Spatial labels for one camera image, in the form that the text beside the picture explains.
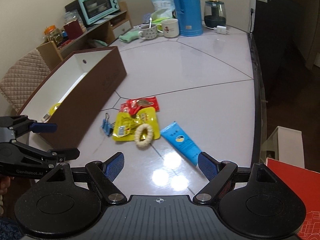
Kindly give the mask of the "person left hand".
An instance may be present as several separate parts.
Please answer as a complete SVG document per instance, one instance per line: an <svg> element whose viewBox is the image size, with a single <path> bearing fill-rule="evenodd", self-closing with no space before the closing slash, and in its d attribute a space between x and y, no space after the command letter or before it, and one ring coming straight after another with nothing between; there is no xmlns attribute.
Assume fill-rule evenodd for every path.
<svg viewBox="0 0 320 240"><path fill-rule="evenodd" d="M7 193L8 188L10 187L11 180L13 180L14 177L8 177L8 176L3 176L1 175L0 177L0 214L1 216L4 213L3 209L3 196Z"/></svg>

